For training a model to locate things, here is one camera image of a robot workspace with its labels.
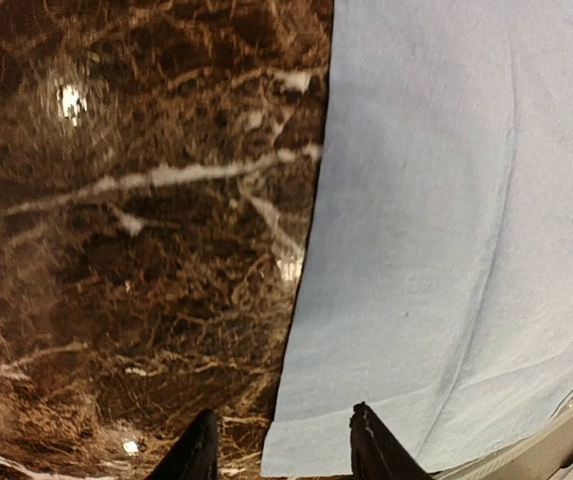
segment brown marble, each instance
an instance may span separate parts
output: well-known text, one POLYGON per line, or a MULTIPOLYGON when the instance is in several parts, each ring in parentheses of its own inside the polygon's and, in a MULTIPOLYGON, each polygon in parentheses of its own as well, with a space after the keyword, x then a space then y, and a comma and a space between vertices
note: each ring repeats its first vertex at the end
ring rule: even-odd
POLYGON ((143 478, 205 407, 222 477, 259 477, 331 18, 0 0, 0 479, 143 478))

